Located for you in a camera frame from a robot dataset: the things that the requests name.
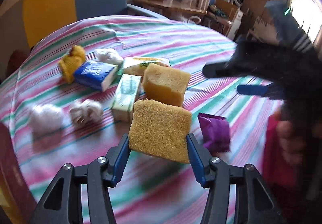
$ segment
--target yellow sponge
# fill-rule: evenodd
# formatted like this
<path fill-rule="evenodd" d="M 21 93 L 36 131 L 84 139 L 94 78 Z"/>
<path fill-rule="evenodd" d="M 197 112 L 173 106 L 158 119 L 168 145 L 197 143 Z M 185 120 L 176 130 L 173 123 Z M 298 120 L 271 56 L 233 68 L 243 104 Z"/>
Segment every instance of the yellow sponge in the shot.
<path fill-rule="evenodd" d="M 164 104 L 181 107 L 190 73 L 150 63 L 143 77 L 147 97 Z"/>
<path fill-rule="evenodd" d="M 129 148 L 151 156 L 189 163 L 186 135 L 191 112 L 154 100 L 134 104 Z"/>
<path fill-rule="evenodd" d="M 58 67 L 67 83 L 70 84 L 74 81 L 74 72 L 85 62 L 85 55 L 86 52 L 82 46 L 74 45 L 70 50 L 70 53 L 63 56 L 58 62 Z"/>

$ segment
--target purple snack bag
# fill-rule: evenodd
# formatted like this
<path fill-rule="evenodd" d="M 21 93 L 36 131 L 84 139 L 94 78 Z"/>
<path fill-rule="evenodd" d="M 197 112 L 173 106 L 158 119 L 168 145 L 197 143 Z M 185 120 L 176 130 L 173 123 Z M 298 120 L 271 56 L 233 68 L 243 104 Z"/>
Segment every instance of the purple snack bag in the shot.
<path fill-rule="evenodd" d="M 230 151 L 229 123 L 226 118 L 205 113 L 198 114 L 203 146 L 211 153 Z"/>

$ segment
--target pink striped fabric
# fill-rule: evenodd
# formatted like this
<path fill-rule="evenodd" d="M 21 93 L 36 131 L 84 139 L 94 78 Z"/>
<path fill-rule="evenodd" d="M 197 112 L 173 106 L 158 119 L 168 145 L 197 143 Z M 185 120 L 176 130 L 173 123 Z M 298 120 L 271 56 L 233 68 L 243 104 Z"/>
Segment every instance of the pink striped fabric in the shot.
<path fill-rule="evenodd" d="M 258 97 L 240 96 L 236 86 L 261 84 L 258 78 L 206 79 L 206 61 L 225 61 L 235 43 L 221 34 L 193 24 L 138 16 L 103 16 L 68 25 L 39 42 L 20 69 L 0 86 L 0 118 L 10 129 L 12 144 L 24 178 L 36 200 L 60 169 L 70 162 L 85 165 L 118 144 L 129 124 L 114 122 L 109 106 L 116 84 L 97 92 L 77 83 L 67 85 L 57 67 L 71 46 L 82 45 L 88 59 L 96 48 L 114 48 L 122 57 L 150 56 L 170 60 L 171 66 L 191 73 L 183 107 L 193 114 L 191 132 L 202 140 L 199 112 L 227 117 L 231 128 L 231 152 L 221 154 L 227 163 L 253 163 L 260 169 L 267 118 L 279 105 Z M 76 99 L 103 104 L 101 124 L 75 128 L 69 107 Z M 141 89 L 140 98 L 145 98 Z M 45 136 L 33 136 L 28 110 L 52 103 L 64 111 L 63 127 Z M 86 186 L 83 187 L 83 219 L 89 223 Z M 123 179 L 109 190 L 118 224 L 199 223 L 207 190 L 195 181 L 190 165 L 132 152 Z M 234 214 L 235 190 L 231 188 L 228 222 Z"/>

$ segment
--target hand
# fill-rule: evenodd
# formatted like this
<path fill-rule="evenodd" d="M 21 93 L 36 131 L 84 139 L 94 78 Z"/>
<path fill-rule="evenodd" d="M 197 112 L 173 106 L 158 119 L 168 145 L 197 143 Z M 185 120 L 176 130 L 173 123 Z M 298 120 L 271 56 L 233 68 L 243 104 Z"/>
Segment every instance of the hand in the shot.
<path fill-rule="evenodd" d="M 290 121 L 281 121 L 280 108 L 274 113 L 274 117 L 279 121 L 276 132 L 280 138 L 284 159 L 291 165 L 302 164 L 303 151 L 306 146 L 305 131 Z M 313 125 L 312 134 L 314 137 L 322 139 L 322 119 Z"/>

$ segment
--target blue tissue pack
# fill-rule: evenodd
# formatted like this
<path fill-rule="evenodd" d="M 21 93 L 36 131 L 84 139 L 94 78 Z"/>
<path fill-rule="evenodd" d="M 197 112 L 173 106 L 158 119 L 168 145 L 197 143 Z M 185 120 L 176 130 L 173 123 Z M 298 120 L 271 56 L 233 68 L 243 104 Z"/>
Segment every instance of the blue tissue pack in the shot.
<path fill-rule="evenodd" d="M 75 72 L 75 81 L 98 91 L 106 91 L 115 78 L 118 67 L 98 61 L 85 61 Z"/>

